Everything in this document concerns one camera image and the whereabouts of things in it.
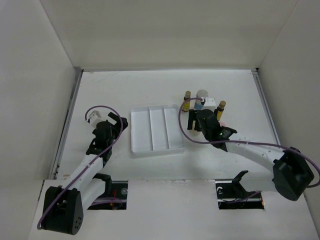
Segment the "pink-lid spice bottle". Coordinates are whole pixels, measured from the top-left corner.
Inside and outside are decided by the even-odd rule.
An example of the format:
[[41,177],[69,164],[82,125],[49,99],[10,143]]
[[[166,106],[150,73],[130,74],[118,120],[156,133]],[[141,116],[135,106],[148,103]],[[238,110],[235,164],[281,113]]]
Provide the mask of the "pink-lid spice bottle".
[[226,127],[226,124],[225,124],[223,121],[220,121],[219,124],[220,124],[220,126],[222,126],[222,127]]

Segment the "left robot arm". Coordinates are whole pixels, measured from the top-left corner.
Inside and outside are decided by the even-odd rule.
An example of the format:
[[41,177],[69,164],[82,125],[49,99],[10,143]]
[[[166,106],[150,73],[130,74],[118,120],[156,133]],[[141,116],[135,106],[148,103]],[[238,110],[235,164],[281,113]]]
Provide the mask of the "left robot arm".
[[76,235],[86,210],[126,209],[127,183],[114,182],[110,175],[100,171],[111,158],[112,147],[128,127],[128,121],[113,112],[108,117],[115,123],[102,120],[97,111],[89,116],[88,123],[93,126],[94,138],[84,159],[70,177],[61,185],[50,186],[46,190],[38,230]]

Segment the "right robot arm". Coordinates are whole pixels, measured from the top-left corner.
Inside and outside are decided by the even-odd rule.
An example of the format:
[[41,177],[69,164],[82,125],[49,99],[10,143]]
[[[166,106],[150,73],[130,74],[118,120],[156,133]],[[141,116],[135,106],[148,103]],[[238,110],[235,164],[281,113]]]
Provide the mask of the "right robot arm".
[[222,126],[210,109],[190,110],[187,129],[192,126],[202,132],[205,145],[244,157],[268,171],[255,176],[242,170],[233,179],[227,179],[224,183],[231,188],[235,201],[263,191],[277,192],[287,200],[297,201],[307,188],[313,187],[315,176],[309,166],[312,162],[298,149],[250,141],[235,129]]

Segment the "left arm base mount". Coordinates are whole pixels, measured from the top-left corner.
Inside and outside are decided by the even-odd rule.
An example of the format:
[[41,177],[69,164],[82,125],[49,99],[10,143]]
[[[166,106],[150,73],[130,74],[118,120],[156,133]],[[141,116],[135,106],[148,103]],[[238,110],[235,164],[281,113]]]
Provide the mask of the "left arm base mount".
[[128,181],[113,181],[111,187],[100,195],[88,210],[126,210]]

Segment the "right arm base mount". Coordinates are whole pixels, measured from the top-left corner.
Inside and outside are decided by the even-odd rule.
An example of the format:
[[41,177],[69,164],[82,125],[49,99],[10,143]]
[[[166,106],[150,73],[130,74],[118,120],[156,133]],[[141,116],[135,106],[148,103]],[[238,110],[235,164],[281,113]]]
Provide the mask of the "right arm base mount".
[[243,170],[234,178],[215,180],[219,210],[264,210],[261,191],[247,191],[240,181],[248,173]]

